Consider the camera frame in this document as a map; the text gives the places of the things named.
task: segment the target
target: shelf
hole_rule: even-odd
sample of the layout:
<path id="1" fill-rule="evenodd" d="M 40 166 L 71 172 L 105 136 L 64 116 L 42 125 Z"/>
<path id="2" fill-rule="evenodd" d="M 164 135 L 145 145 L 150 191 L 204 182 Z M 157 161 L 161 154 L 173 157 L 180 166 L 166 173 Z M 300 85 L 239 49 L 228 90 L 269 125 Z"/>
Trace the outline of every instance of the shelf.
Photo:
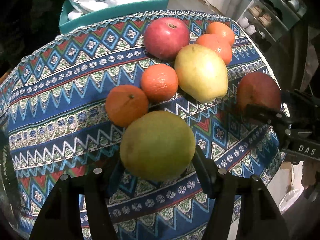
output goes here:
<path id="1" fill-rule="evenodd" d="M 292 11 L 292 9 L 289 6 L 287 6 L 287 4 L 284 1 L 282 0 L 279 0 L 279 1 L 282 3 L 285 9 L 292 14 L 292 16 L 296 19 L 296 21 L 300 20 L 300 17 L 294 11 Z"/>
<path id="2" fill-rule="evenodd" d="M 289 29 L 284 25 L 284 23 L 267 7 L 265 6 L 260 0 L 254 0 L 254 3 L 259 5 L 260 8 L 263 8 L 272 18 L 272 24 L 274 24 L 274 19 L 278 21 L 280 26 L 287 32 Z"/>
<path id="3" fill-rule="evenodd" d="M 260 32 L 263 32 L 266 35 L 266 40 L 267 41 L 269 41 L 271 43 L 276 42 L 276 39 L 271 35 L 271 33 L 249 11 L 245 11 L 244 14 L 242 15 L 241 19 L 244 18 L 244 17 L 247 17 L 247 19 L 249 20 L 250 24 L 253 24 L 256 28 L 258 28 L 258 30 Z"/>

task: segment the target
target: orange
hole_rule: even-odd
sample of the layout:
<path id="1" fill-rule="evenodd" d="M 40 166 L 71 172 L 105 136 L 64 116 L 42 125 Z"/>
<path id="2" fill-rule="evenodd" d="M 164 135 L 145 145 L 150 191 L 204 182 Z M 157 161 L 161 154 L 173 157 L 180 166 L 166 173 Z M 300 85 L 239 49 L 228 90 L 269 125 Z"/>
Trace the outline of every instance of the orange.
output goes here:
<path id="1" fill-rule="evenodd" d="M 217 34 L 203 34 L 195 42 L 215 51 L 228 65 L 232 59 L 232 49 L 227 41 Z"/>
<path id="2" fill-rule="evenodd" d="M 165 64 L 148 67 L 141 77 L 141 88 L 151 102 L 172 98 L 178 89 L 178 77 L 174 69 Z"/>
<path id="3" fill-rule="evenodd" d="M 230 46 L 232 46 L 235 43 L 235 34 L 233 30 L 231 30 L 224 23 L 210 23 L 207 27 L 206 32 L 221 36 L 230 44 Z"/>
<path id="4" fill-rule="evenodd" d="M 148 112 L 146 94 L 133 85 L 120 85 L 109 92 L 105 109 L 109 119 L 118 126 L 128 127 Z"/>

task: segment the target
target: table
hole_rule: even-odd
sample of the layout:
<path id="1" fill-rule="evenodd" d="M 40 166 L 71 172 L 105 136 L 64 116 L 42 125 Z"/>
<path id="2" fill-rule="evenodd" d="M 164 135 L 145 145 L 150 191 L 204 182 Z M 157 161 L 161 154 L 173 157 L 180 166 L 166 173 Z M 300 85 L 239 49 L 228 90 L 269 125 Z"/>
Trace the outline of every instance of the table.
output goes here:
<path id="1" fill-rule="evenodd" d="M 111 19 L 60 36 L 23 58 L 0 86 L 0 121 L 11 150 L 1 157 L 2 174 L 8 176 L 4 170 L 11 167 L 15 176 L 10 179 L 17 178 L 21 204 L 16 217 L 21 232 L 31 232 L 63 173 L 84 175 L 118 150 L 124 129 L 108 120 L 105 98 L 117 85 L 139 86 L 146 68 L 164 63 L 143 47 L 145 28 L 159 17 L 182 19 L 190 29 L 190 43 L 213 21 L 230 26 L 236 41 L 223 99 L 200 104 L 179 90 L 168 102 L 151 105 L 150 110 L 166 110 L 183 118 L 206 156 L 234 175 L 255 173 L 267 184 L 278 170 L 284 153 L 277 151 L 272 129 L 244 123 L 232 112 L 243 75 L 262 71 L 275 79 L 262 54 L 234 21 L 184 10 Z M 214 200 L 201 191 L 190 165 L 183 176 L 161 183 L 125 172 L 107 204 L 119 239 L 196 240 L 204 232 Z M 79 196 L 79 206 L 84 238 L 91 239 L 83 196 Z M 240 199 L 236 198 L 234 220 L 239 212 Z"/>

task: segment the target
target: apple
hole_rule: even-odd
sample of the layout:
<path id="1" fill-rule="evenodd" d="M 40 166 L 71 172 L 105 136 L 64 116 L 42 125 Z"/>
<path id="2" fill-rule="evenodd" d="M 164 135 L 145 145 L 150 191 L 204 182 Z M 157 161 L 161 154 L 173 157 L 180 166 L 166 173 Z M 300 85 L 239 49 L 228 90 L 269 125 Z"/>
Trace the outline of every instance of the apple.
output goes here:
<path id="1" fill-rule="evenodd" d="M 144 46 L 153 56 L 172 61 L 189 45 L 189 29 L 177 18 L 164 17 L 153 21 L 144 33 Z"/>
<path id="2" fill-rule="evenodd" d="M 257 104 L 275 110 L 281 107 L 281 92 L 277 83 L 263 72 L 245 75 L 237 88 L 237 106 L 243 113 L 247 104 Z"/>

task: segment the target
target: plastic container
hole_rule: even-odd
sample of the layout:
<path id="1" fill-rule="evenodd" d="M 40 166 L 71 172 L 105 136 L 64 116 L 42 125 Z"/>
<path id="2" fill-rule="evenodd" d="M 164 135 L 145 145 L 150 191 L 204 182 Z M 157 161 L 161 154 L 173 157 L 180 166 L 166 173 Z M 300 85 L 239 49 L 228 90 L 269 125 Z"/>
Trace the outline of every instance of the plastic container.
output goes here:
<path id="1" fill-rule="evenodd" d="M 143 2 L 127 3 L 91 12 L 82 15 L 77 19 L 69 21 L 68 14 L 74 8 L 71 5 L 70 1 L 66 0 L 63 3 L 62 11 L 60 14 L 59 29 L 61 34 L 66 34 L 80 26 L 87 26 L 93 23 L 105 21 L 112 18 L 117 18 L 120 16 L 134 14 L 137 12 L 166 10 L 168 2 L 169 0 L 150 0 Z"/>

